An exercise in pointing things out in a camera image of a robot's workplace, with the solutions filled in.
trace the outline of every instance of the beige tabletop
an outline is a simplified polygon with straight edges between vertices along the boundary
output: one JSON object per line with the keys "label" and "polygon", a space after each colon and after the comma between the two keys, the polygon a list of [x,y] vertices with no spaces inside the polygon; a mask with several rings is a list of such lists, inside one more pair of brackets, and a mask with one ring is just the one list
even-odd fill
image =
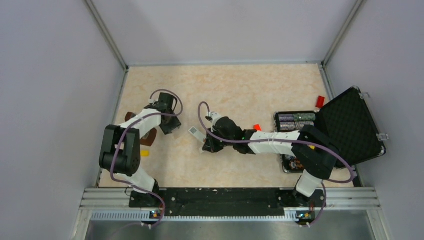
{"label": "beige tabletop", "polygon": [[[275,112],[315,110],[320,95],[328,101],[316,64],[131,67],[116,124],[124,122],[127,112],[140,113],[157,89],[175,92],[184,104],[184,112],[178,117],[180,129],[165,136],[158,128],[153,145],[141,146],[142,150],[149,150],[149,156],[141,159],[142,167],[164,188],[294,187],[300,174],[284,173],[276,154],[243,155],[232,147],[200,154],[202,143],[189,133],[191,127],[203,131],[198,105],[208,102],[211,111],[228,116],[242,129],[260,124],[262,131],[273,132]],[[109,175],[103,170],[100,187],[126,187],[113,182]],[[333,171],[332,179],[348,178],[346,169]]]}

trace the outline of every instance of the brown object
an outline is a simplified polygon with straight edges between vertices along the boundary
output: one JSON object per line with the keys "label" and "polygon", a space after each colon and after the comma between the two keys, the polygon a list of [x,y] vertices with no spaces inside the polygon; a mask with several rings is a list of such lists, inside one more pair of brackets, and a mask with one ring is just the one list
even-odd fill
{"label": "brown object", "polygon": [[[125,115],[125,122],[128,122],[130,119],[137,116],[134,112],[127,112]],[[156,135],[158,134],[158,130],[156,128],[153,128],[150,130],[146,135],[141,137],[140,139],[140,145],[151,147],[153,145],[153,142],[156,139]]]}

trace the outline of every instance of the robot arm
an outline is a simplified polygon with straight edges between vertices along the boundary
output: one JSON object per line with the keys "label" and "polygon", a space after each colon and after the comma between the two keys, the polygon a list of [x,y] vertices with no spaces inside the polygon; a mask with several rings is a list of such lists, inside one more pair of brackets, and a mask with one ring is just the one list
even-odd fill
{"label": "robot arm", "polygon": [[295,156],[305,167],[302,176],[295,187],[295,194],[300,193],[306,198],[312,196],[323,180],[330,178],[337,159],[324,150],[298,143],[281,142],[278,140],[306,141],[325,146],[338,153],[336,145],[325,134],[311,125],[302,130],[292,132],[262,132],[253,129],[242,130],[228,117],[222,117],[216,112],[210,112],[206,117],[212,123],[209,129],[214,135],[226,140],[253,141],[250,143],[222,142],[207,134],[202,150],[217,153],[224,147],[232,146],[241,154],[275,153]]}
{"label": "robot arm", "polygon": [[122,144],[123,148],[121,146],[118,152],[113,173],[125,178],[134,186],[152,192],[157,184],[155,184],[155,179],[141,167],[140,139],[156,127],[160,127],[165,135],[172,133],[172,130],[176,128],[180,128],[181,122],[176,116],[160,115],[160,113],[174,114],[172,109],[174,101],[176,99],[173,95],[161,92],[159,99],[152,101],[140,114],[122,124],[107,126],[101,145],[100,167],[108,171],[111,170],[114,154],[124,130],[135,121],[142,119],[128,130]]}

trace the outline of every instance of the poker chip set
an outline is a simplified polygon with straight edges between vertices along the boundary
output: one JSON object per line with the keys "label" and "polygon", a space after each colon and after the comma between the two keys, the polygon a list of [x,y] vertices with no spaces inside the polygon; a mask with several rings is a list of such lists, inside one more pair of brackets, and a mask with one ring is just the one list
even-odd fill
{"label": "poker chip set", "polygon": [[[383,156],[386,147],[358,87],[351,87],[319,111],[280,111],[274,114],[277,132],[301,130],[315,126],[338,146],[340,156],[351,166]],[[281,155],[286,173],[301,173],[301,162],[290,155]],[[344,166],[338,162],[336,168]]]}

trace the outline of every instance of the gray wall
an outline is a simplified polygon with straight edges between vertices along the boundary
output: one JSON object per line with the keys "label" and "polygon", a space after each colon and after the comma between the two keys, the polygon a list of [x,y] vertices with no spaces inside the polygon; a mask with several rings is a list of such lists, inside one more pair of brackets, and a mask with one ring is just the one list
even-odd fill
{"label": "gray wall", "polygon": [[81,0],[2,1],[0,24],[0,239],[69,239],[123,71]]}
{"label": "gray wall", "polygon": [[357,85],[390,135],[384,157],[359,165],[395,239],[420,239],[424,169],[424,1],[369,0],[329,65],[339,94]]}
{"label": "gray wall", "polygon": [[93,0],[131,65],[321,61],[355,0]]}

